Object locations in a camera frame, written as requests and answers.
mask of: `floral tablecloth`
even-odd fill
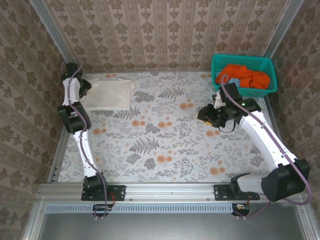
[[[135,83],[130,110],[88,112],[92,152],[108,182],[228,182],[242,173],[267,174],[260,151],[240,126],[222,133],[197,120],[215,93],[209,72],[95,73],[84,78]],[[270,124],[264,99],[256,100]],[[232,127],[230,121],[224,130]],[[83,175],[70,136],[59,182],[81,182]]]

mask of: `white cloth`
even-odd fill
[[[92,88],[81,99],[86,111],[129,110],[135,84],[132,80],[88,80]]]

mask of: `vent grille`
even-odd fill
[[[45,213],[93,213],[92,203],[84,204],[47,204]],[[116,204],[111,213],[114,214],[197,214],[197,213],[232,213],[231,203],[185,203],[185,204]]]

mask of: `red wire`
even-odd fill
[[[110,192],[111,196],[112,196],[112,207],[116,204],[116,197],[115,194],[113,192]]]

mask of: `plastic basket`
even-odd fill
[[[266,73],[271,80],[268,89],[238,87],[238,91],[242,96],[263,98],[268,93],[274,93],[277,91],[278,84],[276,72],[273,63],[269,58],[259,56],[215,54],[212,57],[211,77],[216,92],[220,87],[220,85],[216,84],[216,73],[223,70],[228,64],[245,65],[250,70],[262,71]]]

